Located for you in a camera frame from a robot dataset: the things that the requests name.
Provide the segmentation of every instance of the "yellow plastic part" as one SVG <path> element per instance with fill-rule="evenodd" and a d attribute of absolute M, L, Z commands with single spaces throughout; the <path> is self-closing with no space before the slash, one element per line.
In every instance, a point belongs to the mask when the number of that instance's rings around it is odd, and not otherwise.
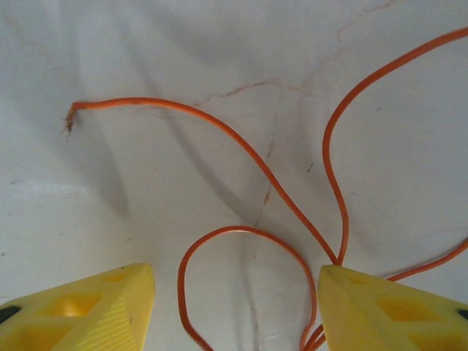
<path fill-rule="evenodd" d="M 337 265 L 320 271 L 330 351 L 467 351 L 468 305 Z"/>
<path fill-rule="evenodd" d="M 0 350 L 141 351 L 154 294 L 138 263 L 18 298 L 0 306 Z"/>

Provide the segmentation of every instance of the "triangular yellow piece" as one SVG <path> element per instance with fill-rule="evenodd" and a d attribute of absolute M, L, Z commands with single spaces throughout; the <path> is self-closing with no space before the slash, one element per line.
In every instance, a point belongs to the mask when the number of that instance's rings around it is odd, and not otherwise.
<path fill-rule="evenodd" d="M 1 351 L 141 351 L 154 301 L 149 264 L 133 264 L 0 306 Z"/>
<path fill-rule="evenodd" d="M 468 305 L 337 265 L 318 303 L 330 351 L 467 351 Z"/>

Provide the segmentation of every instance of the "white marble surface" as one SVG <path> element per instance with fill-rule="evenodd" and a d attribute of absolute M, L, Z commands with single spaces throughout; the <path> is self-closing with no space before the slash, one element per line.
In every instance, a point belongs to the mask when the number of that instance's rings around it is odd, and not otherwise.
<path fill-rule="evenodd" d="M 315 273 L 325 255 L 214 127 L 126 107 L 82 113 L 67 141 L 69 104 L 152 96 L 213 113 L 338 249 L 320 156 L 331 112 L 374 69 L 467 18 L 465 0 L 1 0 L 0 303 L 150 262 L 145 350 L 198 350 L 178 318 L 176 274 L 201 235 L 255 224 L 299 248 Z M 339 122 L 346 266 L 384 274 L 467 236 L 467 68 L 468 40 L 447 45 L 369 88 Z M 467 302 L 467 264 L 465 254 L 405 283 Z M 287 254 L 233 235 L 195 255 L 189 314 L 215 350 L 296 350 L 305 289 Z"/>

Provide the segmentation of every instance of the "orange cable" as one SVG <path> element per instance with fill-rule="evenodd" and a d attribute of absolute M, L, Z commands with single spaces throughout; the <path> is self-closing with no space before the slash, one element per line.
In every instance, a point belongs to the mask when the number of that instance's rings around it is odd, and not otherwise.
<path fill-rule="evenodd" d="M 333 172 L 332 164 L 331 164 L 331 155 L 330 155 L 330 145 L 331 145 L 331 136 L 333 134 L 333 129 L 336 126 L 337 121 L 339 120 L 340 116 L 346 109 L 346 107 L 357 97 L 364 89 L 370 86 L 375 81 L 379 80 L 380 78 L 384 77 L 388 73 L 394 71 L 395 69 L 403 66 L 404 64 L 410 62 L 413 59 L 416 59 L 418 56 L 427 53 L 430 50 L 438 48 L 441 45 L 447 44 L 448 42 L 452 42 L 453 40 L 461 39 L 462 37 L 468 36 L 468 27 L 459 29 L 457 31 L 452 31 L 451 33 L 442 35 L 441 37 L 437 37 L 436 39 L 427 42 L 426 44 L 421 45 L 420 47 L 411 50 L 410 52 L 404 54 L 403 56 L 397 58 L 396 60 L 386 64 L 384 67 L 378 69 L 374 73 L 370 74 L 367 78 L 362 80 L 353 90 L 351 90 L 348 95 L 343 98 L 340 102 L 338 107 L 333 112 L 330 121 L 325 128 L 325 133 L 322 142 L 322 157 L 323 162 L 325 165 L 325 172 L 327 173 L 328 180 L 330 181 L 330 185 L 333 189 L 333 193 L 335 194 L 336 201 L 339 206 L 339 210 L 341 212 L 341 220 L 342 220 L 342 235 L 341 235 L 341 246 L 339 250 L 339 255 L 336 257 L 332 252 L 331 248 L 329 247 L 326 240 L 320 235 L 318 230 L 315 226 L 306 218 L 306 216 L 301 212 L 301 210 L 297 207 L 296 204 L 291 200 L 289 195 L 284 191 L 282 186 L 276 180 L 275 176 L 268 168 L 267 164 L 262 160 L 262 158 L 258 155 L 258 153 L 232 128 L 226 125 L 224 122 L 221 122 L 219 119 L 204 113 L 194 107 L 187 106 L 180 104 L 178 102 L 172 102 L 169 100 L 164 99 L 153 99 L 147 97 L 127 97 L 127 98 L 120 98 L 120 99 L 111 99 L 101 102 L 74 102 L 72 107 L 69 110 L 68 116 L 65 122 L 65 129 L 70 133 L 73 128 L 75 114 L 78 110 L 88 110 L 88 109 L 105 109 L 110 107 L 119 107 L 125 105 L 150 105 L 150 106 L 157 106 L 157 107 L 168 107 L 175 110 L 181 110 L 186 113 L 191 113 L 201 119 L 204 119 L 215 126 L 219 127 L 222 131 L 226 132 L 232 139 L 234 139 L 249 155 L 253 160 L 258 164 L 260 169 L 264 172 L 267 176 L 268 180 L 271 182 L 274 189 L 279 193 L 281 198 L 286 202 L 288 207 L 292 210 L 292 212 L 300 219 L 300 221 L 307 227 L 307 229 L 312 233 L 312 235 L 316 238 L 318 243 L 324 249 L 326 254 L 330 257 L 333 264 L 341 265 L 344 260 L 344 256 L 347 251 L 347 243 L 349 240 L 349 217 L 346 209 L 346 204 L 344 202 L 343 194 L 339 188 L 338 182 Z M 186 252 L 184 258 L 182 259 L 181 265 L 179 267 L 178 273 L 178 303 L 179 303 L 179 313 L 181 315 L 181 321 L 186 329 L 187 333 L 202 347 L 202 349 L 212 351 L 209 344 L 197 333 L 197 331 L 192 327 L 189 317 L 186 310 L 186 301 L 185 301 L 185 273 L 186 267 L 189 262 L 190 257 L 193 253 L 202 246 L 206 241 L 214 238 L 215 236 L 231 233 L 231 232 L 244 232 L 244 233 L 251 233 L 255 235 L 260 235 L 262 237 L 268 238 L 275 242 L 276 244 L 280 245 L 284 249 L 286 249 L 293 257 L 299 262 L 304 273 L 306 274 L 306 278 L 309 283 L 309 288 L 311 291 L 311 302 L 312 302 L 312 312 L 311 318 L 309 323 L 307 324 L 306 328 L 304 329 L 302 336 L 301 336 L 301 343 L 300 343 L 300 351 L 314 351 L 318 347 L 320 347 L 325 342 L 325 334 L 323 332 L 323 326 L 320 325 L 311 335 L 309 340 L 307 340 L 307 335 L 311 330 L 316 316 L 317 316 L 317 297 L 315 292 L 314 280 L 310 269 L 304 259 L 297 253 L 291 246 L 289 246 L 283 240 L 277 238 L 270 233 L 258 230 L 257 228 L 252 227 L 245 227 L 245 226 L 235 226 L 235 227 L 224 227 L 218 230 L 215 230 L 201 239 L 196 241 Z M 465 239 L 459 246 L 457 246 L 454 250 L 446 254 L 444 257 L 439 258 L 431 263 L 426 265 L 419 266 L 417 268 L 409 269 L 405 272 L 392 276 L 388 280 L 396 281 L 399 279 L 403 279 L 405 277 L 411 276 L 413 274 L 417 274 L 423 271 L 427 271 L 429 269 L 435 268 L 443 263 L 446 263 L 449 260 L 452 260 L 454 257 L 461 254 L 465 249 L 468 248 L 468 238 Z"/>

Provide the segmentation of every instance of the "ridged yellow surface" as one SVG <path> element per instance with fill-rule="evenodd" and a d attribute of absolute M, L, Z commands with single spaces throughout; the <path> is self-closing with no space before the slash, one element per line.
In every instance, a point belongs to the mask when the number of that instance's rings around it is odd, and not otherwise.
<path fill-rule="evenodd" d="M 138 263 L 18 298 L 0 306 L 0 350 L 141 351 L 154 293 Z"/>
<path fill-rule="evenodd" d="M 330 351 L 467 351 L 468 305 L 336 265 L 318 302 Z"/>

